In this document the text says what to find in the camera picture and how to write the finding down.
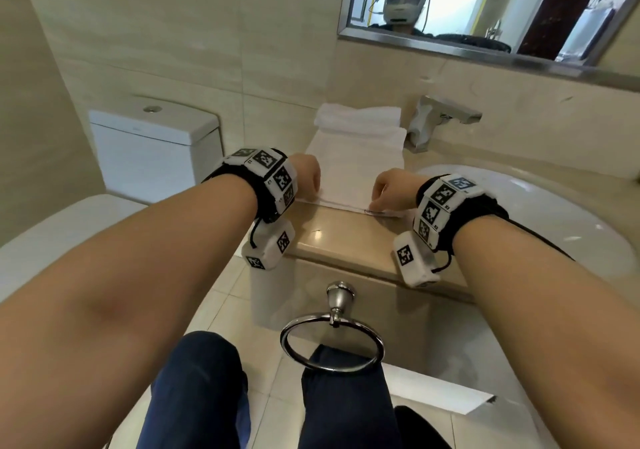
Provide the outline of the left wrist marker band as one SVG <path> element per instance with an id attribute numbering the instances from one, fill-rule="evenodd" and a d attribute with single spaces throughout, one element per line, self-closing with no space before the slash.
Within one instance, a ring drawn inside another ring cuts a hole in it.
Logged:
<path id="1" fill-rule="evenodd" d="M 257 216 L 272 224 L 289 209 L 298 193 L 298 175 L 287 155 L 269 147 L 244 147 L 224 157 L 204 178 L 225 174 L 247 182 L 257 197 Z"/>

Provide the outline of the person's right forearm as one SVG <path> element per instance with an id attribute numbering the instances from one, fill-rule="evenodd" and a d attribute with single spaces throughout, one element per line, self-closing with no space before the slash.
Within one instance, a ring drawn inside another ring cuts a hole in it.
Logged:
<path id="1" fill-rule="evenodd" d="M 503 219 L 464 225 L 454 255 L 524 392 L 562 449 L 640 449 L 640 311 Z"/>

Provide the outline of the black shoe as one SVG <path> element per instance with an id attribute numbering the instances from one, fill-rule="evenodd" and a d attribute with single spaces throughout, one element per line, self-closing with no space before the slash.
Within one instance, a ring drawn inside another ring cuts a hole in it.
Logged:
<path id="1" fill-rule="evenodd" d="M 452 449 L 420 414 L 405 405 L 394 407 L 403 449 Z"/>

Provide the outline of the white flat panel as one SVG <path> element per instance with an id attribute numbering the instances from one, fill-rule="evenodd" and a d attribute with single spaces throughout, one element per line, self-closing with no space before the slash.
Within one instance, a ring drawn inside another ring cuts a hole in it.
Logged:
<path id="1" fill-rule="evenodd" d="M 494 397 L 483 391 L 391 364 L 382 363 L 381 367 L 391 395 L 430 405 L 443 411 L 468 415 Z"/>

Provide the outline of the white towel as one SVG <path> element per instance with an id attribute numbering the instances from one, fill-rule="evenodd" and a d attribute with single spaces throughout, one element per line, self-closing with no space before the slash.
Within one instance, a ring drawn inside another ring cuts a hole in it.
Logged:
<path id="1" fill-rule="evenodd" d="M 378 175 L 404 169 L 405 137 L 402 127 L 319 128 L 307 148 L 321 168 L 321 188 L 313 203 L 365 215 L 398 217 L 396 213 L 372 212 L 369 205 Z"/>
<path id="2" fill-rule="evenodd" d="M 386 130 L 399 127 L 401 113 L 402 109 L 396 106 L 352 108 L 325 103 L 317 110 L 314 125 L 340 131 Z"/>

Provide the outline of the white sink basin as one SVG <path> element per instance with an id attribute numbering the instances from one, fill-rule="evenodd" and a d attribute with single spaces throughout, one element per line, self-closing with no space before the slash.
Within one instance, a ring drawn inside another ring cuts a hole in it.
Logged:
<path id="1" fill-rule="evenodd" d="M 543 236 L 572 259 L 605 279 L 625 277 L 640 267 L 631 244 L 603 219 L 569 200 L 508 174 L 437 164 L 418 170 L 423 176 L 457 173 L 496 196 L 510 218 Z"/>

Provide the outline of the white toilet tank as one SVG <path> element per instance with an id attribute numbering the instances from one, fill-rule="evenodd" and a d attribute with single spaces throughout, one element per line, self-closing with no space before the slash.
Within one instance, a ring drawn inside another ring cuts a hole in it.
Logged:
<path id="1" fill-rule="evenodd" d="M 159 113 L 145 113 L 159 105 Z M 217 115 L 172 102 L 119 97 L 88 112 L 109 193 L 152 204 L 200 184 L 223 159 Z"/>

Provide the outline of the person's trouser leg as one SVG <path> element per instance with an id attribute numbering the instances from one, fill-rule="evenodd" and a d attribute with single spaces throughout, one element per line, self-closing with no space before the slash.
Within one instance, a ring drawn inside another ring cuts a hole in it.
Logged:
<path id="1" fill-rule="evenodd" d="M 184 335 L 150 385 L 136 449 L 246 449 L 250 434 L 236 347 L 214 332 Z"/>
<path id="2" fill-rule="evenodd" d="M 306 368 L 301 390 L 305 419 L 298 449 L 403 449 L 380 364 L 358 373 Z"/>

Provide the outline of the right wrist marker band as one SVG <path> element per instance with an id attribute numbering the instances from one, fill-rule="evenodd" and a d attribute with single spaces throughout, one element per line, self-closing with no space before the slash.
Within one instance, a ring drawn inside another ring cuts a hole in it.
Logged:
<path id="1" fill-rule="evenodd" d="M 491 193 L 460 174 L 428 179 L 419 188 L 416 203 L 413 232 L 432 252 L 452 256 L 453 239 L 467 223 L 484 216 L 509 219 Z"/>

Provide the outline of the folded white towel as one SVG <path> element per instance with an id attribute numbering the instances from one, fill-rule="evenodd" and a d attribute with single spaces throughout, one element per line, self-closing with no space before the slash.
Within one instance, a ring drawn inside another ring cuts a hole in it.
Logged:
<path id="1" fill-rule="evenodd" d="M 340 131 L 386 130 L 399 127 L 401 113 L 402 109 L 396 106 L 352 108 L 325 103 L 317 110 L 314 125 Z"/>

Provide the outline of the person's left hand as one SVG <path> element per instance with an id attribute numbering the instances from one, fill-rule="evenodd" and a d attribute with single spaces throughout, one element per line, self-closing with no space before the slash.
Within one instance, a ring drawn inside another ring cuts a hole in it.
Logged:
<path id="1" fill-rule="evenodd" d="M 314 173 L 321 173 L 318 160 L 312 154 L 302 153 L 291 155 L 289 160 L 297 173 L 298 192 L 296 199 L 315 202 L 316 200 L 311 200 L 311 194 L 313 193 L 312 178 Z"/>

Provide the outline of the person's left trouser leg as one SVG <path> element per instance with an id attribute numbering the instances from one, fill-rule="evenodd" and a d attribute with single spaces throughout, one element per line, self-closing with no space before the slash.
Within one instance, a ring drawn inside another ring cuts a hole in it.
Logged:
<path id="1" fill-rule="evenodd" d="M 214 332 L 184 335 L 150 385 L 136 449 L 246 449 L 250 434 L 236 347 Z"/>

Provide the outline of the person's right hand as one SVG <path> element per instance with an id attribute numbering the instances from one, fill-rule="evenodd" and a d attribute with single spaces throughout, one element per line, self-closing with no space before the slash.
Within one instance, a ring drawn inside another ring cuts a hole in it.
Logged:
<path id="1" fill-rule="evenodd" d="M 406 211 L 416 209 L 418 191 L 427 180 L 428 177 L 407 170 L 390 169 L 380 173 L 374 184 L 395 184 L 396 211 Z M 369 211 L 372 211 L 372 196 Z"/>

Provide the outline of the person's right trouser leg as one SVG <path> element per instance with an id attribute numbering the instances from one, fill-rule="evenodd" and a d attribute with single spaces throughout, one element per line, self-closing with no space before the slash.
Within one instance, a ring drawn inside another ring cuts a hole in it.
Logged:
<path id="1" fill-rule="evenodd" d="M 306 368 L 301 390 L 305 419 L 298 449 L 403 449 L 380 364 L 358 373 Z"/>

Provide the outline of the person's left forearm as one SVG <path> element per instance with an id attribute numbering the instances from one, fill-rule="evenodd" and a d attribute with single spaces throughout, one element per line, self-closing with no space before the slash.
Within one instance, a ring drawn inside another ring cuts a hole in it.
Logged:
<path id="1" fill-rule="evenodd" d="M 0 449 L 101 449 L 256 212 L 244 179 L 210 179 L 94 235 L 0 303 Z"/>

